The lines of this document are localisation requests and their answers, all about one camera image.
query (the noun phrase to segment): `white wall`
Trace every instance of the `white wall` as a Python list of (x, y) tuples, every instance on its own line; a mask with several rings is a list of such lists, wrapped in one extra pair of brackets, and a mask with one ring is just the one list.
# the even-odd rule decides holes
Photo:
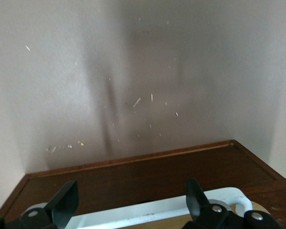
[(286, 1), (0, 1), (0, 204), (24, 173), (232, 138), (286, 176)]

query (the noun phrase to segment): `wooden cabinet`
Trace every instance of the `wooden cabinet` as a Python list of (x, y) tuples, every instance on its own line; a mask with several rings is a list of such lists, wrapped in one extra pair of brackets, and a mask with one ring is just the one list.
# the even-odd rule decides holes
[(185, 195), (186, 180), (203, 190), (237, 187), (286, 228), (286, 179), (235, 140), (27, 174), (0, 209), (7, 222), (29, 206), (48, 202), (77, 180), (77, 215)]

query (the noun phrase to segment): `white speck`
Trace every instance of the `white speck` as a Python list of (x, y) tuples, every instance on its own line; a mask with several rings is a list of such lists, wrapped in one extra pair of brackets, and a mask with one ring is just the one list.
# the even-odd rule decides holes
[(135, 108), (135, 106), (137, 106), (137, 104), (139, 103), (139, 101), (141, 100), (141, 97), (138, 98), (138, 100), (135, 102), (135, 104), (133, 105), (133, 107)]
[(51, 152), (54, 153), (55, 150), (56, 150), (56, 146), (54, 146), (54, 148), (53, 148), (53, 150)]

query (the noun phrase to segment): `brown wood surface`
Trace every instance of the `brown wood surface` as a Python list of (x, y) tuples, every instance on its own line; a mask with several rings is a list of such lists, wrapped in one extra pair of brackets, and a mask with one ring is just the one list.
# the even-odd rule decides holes
[(286, 229), (286, 179), (242, 188), (252, 201), (262, 205)]
[(283, 179), (233, 140), (26, 175), (0, 215), (7, 222), (16, 219), (27, 207), (48, 202), (68, 180), (79, 184), (79, 215), (184, 195), (190, 177), (197, 178), (203, 190)]

